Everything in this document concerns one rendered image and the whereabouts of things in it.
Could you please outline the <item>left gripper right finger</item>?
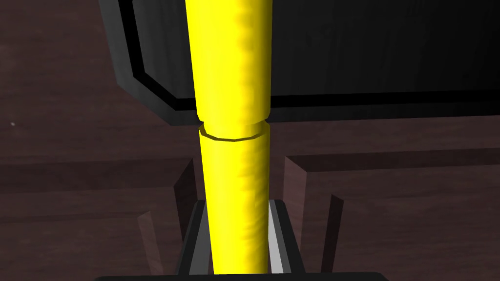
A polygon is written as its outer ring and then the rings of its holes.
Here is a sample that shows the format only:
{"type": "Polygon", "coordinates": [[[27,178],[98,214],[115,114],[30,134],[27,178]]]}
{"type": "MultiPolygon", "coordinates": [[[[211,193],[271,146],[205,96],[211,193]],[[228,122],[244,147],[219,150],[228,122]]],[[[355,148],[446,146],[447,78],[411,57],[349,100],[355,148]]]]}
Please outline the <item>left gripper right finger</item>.
{"type": "Polygon", "coordinates": [[[269,200],[268,245],[271,273],[306,273],[288,210],[282,200],[269,200]]]}

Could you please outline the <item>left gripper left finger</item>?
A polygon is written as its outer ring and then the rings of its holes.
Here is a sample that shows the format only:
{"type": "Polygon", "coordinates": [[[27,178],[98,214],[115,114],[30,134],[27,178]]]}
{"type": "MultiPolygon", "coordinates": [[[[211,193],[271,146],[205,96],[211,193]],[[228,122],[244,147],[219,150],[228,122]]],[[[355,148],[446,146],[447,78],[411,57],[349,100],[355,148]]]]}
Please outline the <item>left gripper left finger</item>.
{"type": "Polygon", "coordinates": [[[206,201],[198,200],[193,207],[176,274],[207,275],[210,257],[211,245],[206,201]]]}

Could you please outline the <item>yellow bar handle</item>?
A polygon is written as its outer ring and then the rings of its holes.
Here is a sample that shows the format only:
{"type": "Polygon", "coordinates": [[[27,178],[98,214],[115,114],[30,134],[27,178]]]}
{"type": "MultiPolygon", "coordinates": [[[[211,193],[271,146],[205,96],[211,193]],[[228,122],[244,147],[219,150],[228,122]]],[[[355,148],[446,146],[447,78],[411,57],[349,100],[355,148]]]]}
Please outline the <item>yellow bar handle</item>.
{"type": "Polygon", "coordinates": [[[272,0],[185,0],[215,274],[268,272],[272,0]]]}

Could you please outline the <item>black appliance door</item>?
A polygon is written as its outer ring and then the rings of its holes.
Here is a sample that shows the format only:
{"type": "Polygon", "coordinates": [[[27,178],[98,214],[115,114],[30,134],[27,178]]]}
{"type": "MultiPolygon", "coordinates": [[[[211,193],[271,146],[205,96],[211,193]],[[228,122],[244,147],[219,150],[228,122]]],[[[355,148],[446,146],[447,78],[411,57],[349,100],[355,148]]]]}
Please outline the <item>black appliance door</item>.
{"type": "MultiPolygon", "coordinates": [[[[117,83],[197,125],[184,0],[99,0],[117,83]]],[[[500,116],[500,0],[274,0],[268,122],[500,116]]]]}

